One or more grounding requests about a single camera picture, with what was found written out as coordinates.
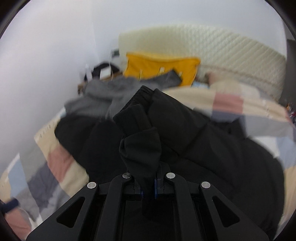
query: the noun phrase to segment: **silver screw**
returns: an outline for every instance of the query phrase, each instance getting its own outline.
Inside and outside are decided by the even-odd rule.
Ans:
[[[128,179],[128,178],[131,177],[131,174],[129,172],[126,172],[126,173],[122,174],[122,177],[125,178],[125,179]]]
[[[209,188],[210,186],[211,186],[210,183],[208,183],[208,182],[202,182],[202,187],[203,188]]]
[[[169,178],[169,179],[173,179],[173,178],[175,178],[175,174],[174,173],[172,173],[172,172],[169,172],[169,173],[167,173],[167,178]]]
[[[95,183],[95,182],[90,182],[90,183],[87,184],[87,187],[88,187],[89,189],[93,189],[93,188],[96,187],[96,183]]]

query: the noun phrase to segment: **cream headboard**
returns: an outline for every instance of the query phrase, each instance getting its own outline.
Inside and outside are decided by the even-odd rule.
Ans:
[[[121,68],[126,53],[142,51],[201,59],[198,76],[221,72],[252,84],[278,100],[283,89],[286,59],[272,48],[228,30],[193,24],[157,26],[119,35]]]

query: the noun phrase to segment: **triangular cutout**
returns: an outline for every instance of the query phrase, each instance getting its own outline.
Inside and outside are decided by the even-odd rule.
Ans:
[[[239,217],[233,213],[217,196],[213,197],[213,202],[218,211],[222,225],[227,228],[239,222]]]
[[[69,228],[74,227],[78,214],[82,208],[85,197],[80,197],[70,207],[68,207],[60,216],[57,217],[57,222]]]

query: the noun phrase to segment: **yellow cushion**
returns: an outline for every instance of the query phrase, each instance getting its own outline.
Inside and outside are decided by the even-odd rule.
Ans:
[[[196,76],[199,58],[178,58],[158,54],[127,53],[127,68],[123,75],[138,80],[148,79],[175,70],[182,79],[180,86],[191,85]]]

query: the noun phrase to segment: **checkered bedding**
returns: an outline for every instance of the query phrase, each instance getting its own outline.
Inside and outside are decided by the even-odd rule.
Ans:
[[[215,121],[239,119],[245,133],[281,163],[285,206],[278,232],[296,208],[296,129],[285,108],[273,101],[218,93],[211,89],[177,87],[164,91]],[[0,199],[16,197],[20,206],[6,215],[15,233],[27,235],[87,182],[85,170],[59,144],[54,129],[62,110],[35,135],[35,145],[19,153],[0,178]]]

